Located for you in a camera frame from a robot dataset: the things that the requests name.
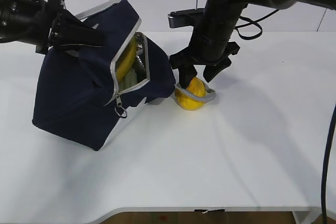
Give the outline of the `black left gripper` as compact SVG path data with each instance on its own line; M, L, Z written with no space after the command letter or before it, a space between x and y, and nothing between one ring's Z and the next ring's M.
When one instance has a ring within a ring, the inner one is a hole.
M54 44L49 42L54 24ZM104 34L64 9L64 0L1 0L1 43L35 45L38 54L78 56L82 48L100 48Z

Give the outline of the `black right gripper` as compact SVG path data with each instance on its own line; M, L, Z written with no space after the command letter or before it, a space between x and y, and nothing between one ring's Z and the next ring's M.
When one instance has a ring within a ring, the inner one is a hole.
M209 39L204 35L193 32L188 46L181 51L170 55L170 64L173 69L178 68L179 84L187 88L197 71L193 65L206 66L203 77L211 82L221 71L231 66L229 55L236 55L240 47L229 39Z

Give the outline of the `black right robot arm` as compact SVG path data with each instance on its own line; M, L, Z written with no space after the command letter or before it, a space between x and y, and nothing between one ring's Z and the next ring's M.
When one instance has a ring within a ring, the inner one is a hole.
M193 27L188 46L170 56L171 67L179 72L180 86L187 88L196 77L196 65L205 67L203 77L207 82L231 65L229 56L237 54L239 46L230 38L247 5L282 10L297 2L335 9L335 0L207 0L199 10L171 12L171 28Z

